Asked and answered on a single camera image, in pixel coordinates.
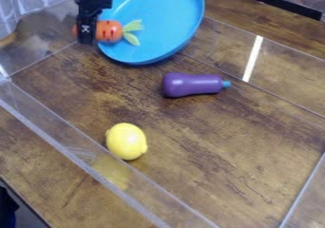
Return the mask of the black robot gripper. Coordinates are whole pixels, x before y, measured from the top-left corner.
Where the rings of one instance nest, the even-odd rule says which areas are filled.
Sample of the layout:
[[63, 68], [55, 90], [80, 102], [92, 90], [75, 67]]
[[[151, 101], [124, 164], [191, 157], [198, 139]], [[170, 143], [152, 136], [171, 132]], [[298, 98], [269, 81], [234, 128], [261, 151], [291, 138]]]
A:
[[112, 7], [112, 0], [75, 0], [79, 6], [76, 19], [77, 41], [80, 44], [91, 45], [95, 42], [96, 20], [95, 12]]

